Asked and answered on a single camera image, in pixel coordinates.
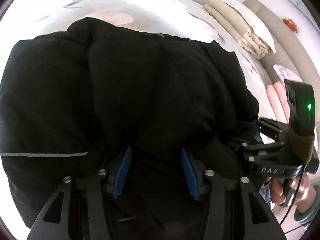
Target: reflective stripe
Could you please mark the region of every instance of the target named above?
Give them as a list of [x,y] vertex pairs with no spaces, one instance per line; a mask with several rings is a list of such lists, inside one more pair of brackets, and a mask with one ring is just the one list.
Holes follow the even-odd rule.
[[0,153],[0,156],[14,156],[14,157],[75,157],[84,156],[85,153]]
[[152,33],[152,34],[157,34],[157,35],[161,36],[164,39],[164,36],[163,36],[162,33]]

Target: human hand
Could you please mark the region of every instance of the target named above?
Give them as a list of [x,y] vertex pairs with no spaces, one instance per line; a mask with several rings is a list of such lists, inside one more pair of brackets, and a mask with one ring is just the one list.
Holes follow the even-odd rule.
[[[289,185],[292,189],[296,190],[298,187],[300,177],[289,180]],[[283,195],[283,187],[277,178],[272,178],[270,182],[270,195],[271,201],[275,204],[282,204],[286,197]],[[302,176],[301,184],[295,199],[294,204],[300,213],[304,213],[310,209],[316,199],[316,190],[310,185],[309,176],[304,173]]]
[[[297,186],[298,186],[298,182],[299,182],[300,177],[296,177],[294,179],[290,179],[289,180],[289,186],[296,190]],[[283,195],[283,187],[280,184],[280,182],[278,181],[277,178],[272,178],[271,182],[270,182],[270,194],[271,194],[271,201],[275,204],[282,204],[286,197],[285,195]],[[310,188],[310,180],[309,177],[306,173],[303,174],[302,176],[302,180],[301,180],[301,184],[296,196],[296,200],[295,203],[305,199],[308,195],[308,190]]]

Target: black cable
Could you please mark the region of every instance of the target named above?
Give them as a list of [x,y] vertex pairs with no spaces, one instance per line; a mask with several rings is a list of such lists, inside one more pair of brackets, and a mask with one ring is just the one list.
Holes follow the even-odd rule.
[[306,226],[306,225],[308,225],[308,224],[311,224],[311,222],[312,222],[312,221],[309,221],[309,222],[307,222],[307,223],[304,223],[304,224],[302,224],[302,225],[300,225],[300,226],[298,226],[298,227],[296,227],[296,228],[294,228],[294,229],[289,230],[288,232],[285,232],[284,234],[290,233],[290,232],[292,232],[292,231],[294,231],[294,230],[296,230],[296,229],[298,229],[298,228],[300,228],[300,227],[304,227],[304,226]]
[[301,184],[301,181],[302,181],[302,176],[303,176],[303,173],[304,173],[305,169],[306,169],[306,165],[304,164],[304,165],[302,166],[302,173],[301,173],[301,175],[300,175],[300,179],[299,179],[299,183],[298,183],[298,186],[297,186],[297,190],[296,190],[296,192],[294,193],[294,196],[293,196],[291,205],[290,205],[287,213],[285,214],[285,216],[284,216],[283,219],[281,220],[280,225],[282,225],[282,223],[285,221],[285,219],[287,218],[287,216],[289,215],[289,212],[291,211],[291,209],[292,209],[292,207],[293,207],[294,201],[296,200],[296,197],[297,197],[297,194],[298,194],[298,190],[299,190],[299,188],[300,188],[300,184]]

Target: folded blanket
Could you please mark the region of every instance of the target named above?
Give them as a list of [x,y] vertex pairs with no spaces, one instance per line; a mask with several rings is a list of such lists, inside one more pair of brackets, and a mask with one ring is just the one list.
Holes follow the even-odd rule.
[[212,6],[205,4],[204,9],[206,9],[211,16],[213,16],[217,22],[221,24],[221,26],[231,35],[231,37],[246,51],[252,54],[255,58],[261,59],[261,51],[259,45],[254,42],[252,37],[244,38],[241,34],[237,31],[237,29],[215,8]]
[[254,33],[252,27],[246,22],[246,20],[241,16],[241,14],[239,14],[235,9],[233,9],[231,6],[227,5],[221,0],[207,1],[208,5],[205,5],[204,8],[207,10],[212,10],[211,8],[214,8],[216,11],[218,11],[221,14],[221,16],[224,17],[247,41],[251,49],[254,51],[253,55],[257,59],[263,58],[268,53],[269,46]]

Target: blue gripper pad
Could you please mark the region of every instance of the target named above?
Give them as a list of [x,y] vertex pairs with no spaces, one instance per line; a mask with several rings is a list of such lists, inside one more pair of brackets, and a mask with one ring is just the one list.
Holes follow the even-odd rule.
[[191,165],[187,152],[184,148],[181,149],[181,162],[184,170],[184,174],[187,179],[189,190],[195,200],[199,200],[200,192],[198,190],[198,179],[196,173]]
[[128,175],[131,160],[132,160],[132,149],[129,146],[122,158],[118,171],[116,172],[116,175],[115,175],[114,189],[112,192],[115,198],[118,198],[118,196],[122,193],[122,189],[124,187],[125,179],[127,178],[127,175]]
[[259,129],[260,125],[258,125],[257,122],[239,121],[239,123],[242,124],[244,127],[248,128],[252,131],[255,131],[255,132],[260,130]]

